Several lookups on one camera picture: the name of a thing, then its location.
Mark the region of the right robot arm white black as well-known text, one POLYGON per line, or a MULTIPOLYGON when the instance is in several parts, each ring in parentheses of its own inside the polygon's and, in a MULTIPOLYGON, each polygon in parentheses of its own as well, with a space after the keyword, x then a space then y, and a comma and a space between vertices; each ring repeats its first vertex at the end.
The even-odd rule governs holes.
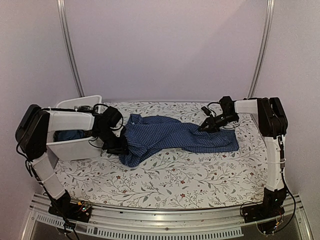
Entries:
POLYGON ((207 116, 198 128, 201 132, 216 133, 220 128, 239 120, 239 114, 257 115, 258 130, 262 136, 267 152, 268 176, 261 204, 244 207, 242 214, 246 217, 269 218, 276 213, 283 214, 282 207, 288 193, 285 182, 285 138, 288 120, 278 97, 245 98, 232 100, 230 96, 222 97, 217 104, 222 113, 214 116, 208 107, 201 110, 207 116))

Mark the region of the blue plaid button shirt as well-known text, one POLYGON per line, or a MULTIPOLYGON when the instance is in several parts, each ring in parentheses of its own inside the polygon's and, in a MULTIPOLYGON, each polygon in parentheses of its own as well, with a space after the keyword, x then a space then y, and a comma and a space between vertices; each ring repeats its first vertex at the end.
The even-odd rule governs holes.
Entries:
POLYGON ((119 156, 120 162, 130 168, 164 149, 179 148, 187 152, 227 153, 239 149, 234 130, 218 132, 199 131, 194 123, 181 122, 167 116, 131 114, 125 125, 127 154, 119 156))

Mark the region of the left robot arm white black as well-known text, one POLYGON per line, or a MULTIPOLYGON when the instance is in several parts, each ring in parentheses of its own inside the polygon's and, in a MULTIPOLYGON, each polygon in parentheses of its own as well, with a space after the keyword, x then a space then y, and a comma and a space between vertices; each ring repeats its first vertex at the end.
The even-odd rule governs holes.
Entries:
POLYGON ((63 216, 74 213, 71 197, 52 167, 48 151, 60 160, 74 161, 97 157, 106 151, 112 155, 128 154, 122 114, 103 103, 74 108, 42 108, 32 104, 16 132, 16 152, 25 158, 30 175, 47 193, 52 205, 63 216))

